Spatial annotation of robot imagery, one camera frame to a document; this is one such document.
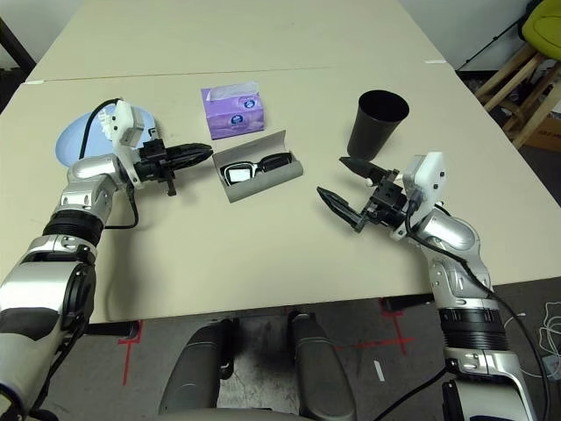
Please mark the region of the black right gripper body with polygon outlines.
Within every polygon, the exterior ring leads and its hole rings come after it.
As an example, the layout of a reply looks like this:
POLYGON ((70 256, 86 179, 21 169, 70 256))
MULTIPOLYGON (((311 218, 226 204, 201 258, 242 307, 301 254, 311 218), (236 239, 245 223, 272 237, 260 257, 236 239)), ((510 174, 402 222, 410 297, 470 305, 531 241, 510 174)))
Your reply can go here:
POLYGON ((398 229, 404 222, 408 199, 403 187, 397 184, 400 176, 399 171, 394 169, 387 170, 387 175, 381 180, 367 179, 374 191, 360 212, 366 221, 365 225, 372 223, 398 229))

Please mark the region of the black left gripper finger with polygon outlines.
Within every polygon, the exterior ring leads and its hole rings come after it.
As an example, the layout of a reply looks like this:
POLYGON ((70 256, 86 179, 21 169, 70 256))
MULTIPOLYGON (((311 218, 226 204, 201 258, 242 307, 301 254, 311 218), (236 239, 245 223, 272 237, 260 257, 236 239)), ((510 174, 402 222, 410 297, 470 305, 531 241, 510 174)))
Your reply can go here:
POLYGON ((168 158, 196 158, 212 155, 212 147, 202 143, 189 143, 166 148, 168 158))
POLYGON ((212 154, 212 151, 181 152, 170 159, 170 168, 172 170, 179 170, 193 167, 203 161, 206 161, 212 154))

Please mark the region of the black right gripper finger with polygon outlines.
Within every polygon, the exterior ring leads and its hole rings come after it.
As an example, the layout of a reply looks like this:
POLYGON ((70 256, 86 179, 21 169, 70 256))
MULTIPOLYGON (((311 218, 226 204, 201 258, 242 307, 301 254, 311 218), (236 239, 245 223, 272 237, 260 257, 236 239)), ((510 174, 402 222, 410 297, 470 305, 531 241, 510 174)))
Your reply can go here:
POLYGON ((387 175, 384 168, 380 168, 370 161, 365 161, 353 157, 340 157, 339 161, 343 163, 354 174, 369 180, 381 180, 387 175))
POLYGON ((350 207, 347 201, 336 193, 317 187, 316 192, 328 208, 342 218, 355 232, 361 232, 366 223, 364 216, 350 207))

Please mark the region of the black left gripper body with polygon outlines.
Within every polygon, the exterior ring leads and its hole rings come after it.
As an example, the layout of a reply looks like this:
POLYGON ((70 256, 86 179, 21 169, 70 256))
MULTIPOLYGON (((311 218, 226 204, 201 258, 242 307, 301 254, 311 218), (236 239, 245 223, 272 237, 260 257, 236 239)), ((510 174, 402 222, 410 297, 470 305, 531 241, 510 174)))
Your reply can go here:
POLYGON ((165 182, 167 195, 175 196, 174 170, 162 139, 147 141, 138 150, 139 162, 134 164, 141 182, 165 182))

